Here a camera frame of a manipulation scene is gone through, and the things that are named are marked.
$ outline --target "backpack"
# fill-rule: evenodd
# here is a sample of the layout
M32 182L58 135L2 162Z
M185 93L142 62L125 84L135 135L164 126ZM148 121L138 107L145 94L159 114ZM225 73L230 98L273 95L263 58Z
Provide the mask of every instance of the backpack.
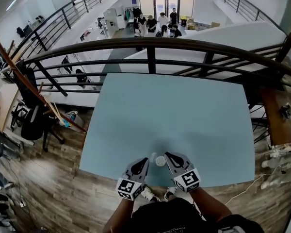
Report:
M161 37L162 36L162 33L160 31L158 31L155 35L155 37Z

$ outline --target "white cable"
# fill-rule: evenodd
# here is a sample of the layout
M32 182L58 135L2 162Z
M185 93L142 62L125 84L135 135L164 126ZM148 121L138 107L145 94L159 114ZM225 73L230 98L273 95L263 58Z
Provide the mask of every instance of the white cable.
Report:
M257 180L259 180L260 178L262 178L263 176L271 176L273 173L275 173L275 171L276 171L276 169L277 169L277 167L274 169L274 171L271 173L271 174L262 174L260 177L258 177L255 181L253 181L252 182L252 184L251 185L249 185L249 187L246 189L246 190L244 190L243 192L241 192L240 194L237 194L237 195L235 195L234 197L232 197L229 201L227 201L224 205L227 205L229 202L231 202L231 200L232 199L234 199L234 198L236 198L236 197L238 197L238 196L240 196L241 194L243 194L243 193L245 193L246 191L248 191L249 190L249 188L257 181Z

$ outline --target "wooden floor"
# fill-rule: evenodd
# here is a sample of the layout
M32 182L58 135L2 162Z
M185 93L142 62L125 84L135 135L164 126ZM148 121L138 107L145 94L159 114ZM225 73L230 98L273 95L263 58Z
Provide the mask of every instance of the wooden floor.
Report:
M93 111L86 108L77 110L88 127ZM114 190L115 180L78 169L85 134L60 129L57 132L65 138L64 145L59 145L51 136L48 153L42 151L42 140L39 140L34 147L25 147L21 161L0 159L0 171L6 178L20 184L20 189L9 191L15 201L15 227L19 232L29 232L41 226L57 233L101 232L120 202ZM255 135L263 131L263 128L257 129ZM260 168L261 162L267 158L264 154L267 150L265 140L256 144L256 178L271 172ZM265 232L281 233L291 210L291 183L260 190L259 186L266 178L264 176L258 180L247 193L232 200L228 207L233 213L259 223ZM225 203L250 184L247 182L205 190ZM163 187L155 187L155 190L160 197L163 196ZM19 192L28 206L24 209L17 203L20 201ZM192 201L183 193L179 193L179 197ZM146 203L139 196L134 209Z

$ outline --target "light blue board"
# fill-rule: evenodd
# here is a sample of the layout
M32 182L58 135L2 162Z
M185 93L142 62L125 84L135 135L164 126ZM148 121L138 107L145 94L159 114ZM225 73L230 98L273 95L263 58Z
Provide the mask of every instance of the light blue board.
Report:
M80 169L118 179L126 166L165 151L188 156L202 187L254 179L250 114L238 84L179 76L109 73L87 132ZM150 164L148 185L172 185Z

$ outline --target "ceiling light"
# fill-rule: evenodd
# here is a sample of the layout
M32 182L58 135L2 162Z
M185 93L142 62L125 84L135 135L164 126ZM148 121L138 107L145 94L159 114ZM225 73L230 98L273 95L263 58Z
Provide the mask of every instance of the ceiling light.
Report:
M14 0L11 4L10 4L10 6L6 9L6 11L8 11L12 6L13 6L13 4L16 2L16 0Z

